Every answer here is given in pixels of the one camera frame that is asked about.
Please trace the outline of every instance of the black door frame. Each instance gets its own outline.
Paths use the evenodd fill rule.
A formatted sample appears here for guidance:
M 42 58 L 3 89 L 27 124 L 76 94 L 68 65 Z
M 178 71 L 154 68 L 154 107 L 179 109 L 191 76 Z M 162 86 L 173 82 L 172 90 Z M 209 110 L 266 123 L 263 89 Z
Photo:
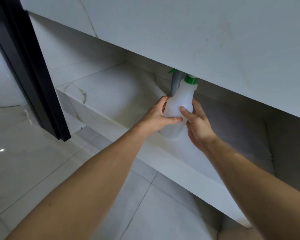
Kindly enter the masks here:
M 28 13 L 19 0 L 0 0 L 0 49 L 42 128 L 70 136 Z

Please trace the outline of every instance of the forearm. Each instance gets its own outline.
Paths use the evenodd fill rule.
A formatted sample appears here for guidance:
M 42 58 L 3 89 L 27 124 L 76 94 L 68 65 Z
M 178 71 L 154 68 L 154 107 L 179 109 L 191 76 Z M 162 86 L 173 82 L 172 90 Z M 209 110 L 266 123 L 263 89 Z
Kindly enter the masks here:
M 300 238 L 300 192 L 258 168 L 220 138 L 202 151 L 232 197 L 266 239 Z
M 8 239 L 89 239 L 111 208 L 145 137 L 133 128 L 48 194 Z

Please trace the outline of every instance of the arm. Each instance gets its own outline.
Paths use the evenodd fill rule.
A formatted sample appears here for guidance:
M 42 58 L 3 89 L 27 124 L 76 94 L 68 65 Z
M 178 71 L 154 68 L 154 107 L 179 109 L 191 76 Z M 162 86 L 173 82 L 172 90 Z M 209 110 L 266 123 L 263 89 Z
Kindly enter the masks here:
M 114 143 L 84 163 L 49 193 L 11 232 L 7 240 L 90 239 L 114 203 L 145 138 L 168 124 L 162 97 Z
M 300 192 L 258 168 L 216 136 L 200 103 L 189 120 L 188 135 L 218 172 L 239 208 L 265 239 L 300 239 Z

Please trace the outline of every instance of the hand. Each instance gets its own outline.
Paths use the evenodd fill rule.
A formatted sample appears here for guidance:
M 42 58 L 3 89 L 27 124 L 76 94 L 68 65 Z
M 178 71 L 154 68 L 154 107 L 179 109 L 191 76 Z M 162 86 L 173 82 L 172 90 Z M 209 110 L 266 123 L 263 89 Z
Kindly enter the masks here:
M 135 124 L 135 128 L 139 128 L 144 136 L 164 128 L 166 125 L 177 124 L 183 121 L 182 117 L 164 117 L 163 112 L 166 102 L 171 96 L 161 97 L 155 105 L 148 110 L 144 117 Z
M 192 113 L 190 113 L 184 106 L 181 106 L 180 111 L 183 116 L 188 119 L 186 125 L 190 140 L 199 150 L 202 150 L 204 143 L 213 141 L 217 138 L 217 135 L 213 132 L 201 104 L 197 100 L 193 99 L 192 105 Z

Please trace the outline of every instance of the white plastic bottle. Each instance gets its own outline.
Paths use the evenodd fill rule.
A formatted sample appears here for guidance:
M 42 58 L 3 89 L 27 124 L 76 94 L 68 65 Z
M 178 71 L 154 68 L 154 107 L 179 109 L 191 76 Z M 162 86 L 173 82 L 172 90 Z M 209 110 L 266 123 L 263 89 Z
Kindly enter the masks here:
M 174 139 L 180 135 L 180 132 L 188 121 L 180 112 L 180 107 L 183 106 L 192 113 L 192 98 L 197 87 L 197 77 L 187 74 L 184 80 L 180 82 L 180 87 L 175 95 L 167 101 L 163 115 L 165 117 L 182 117 L 183 122 L 180 124 L 166 125 L 164 128 L 160 129 L 160 134 L 164 137 Z

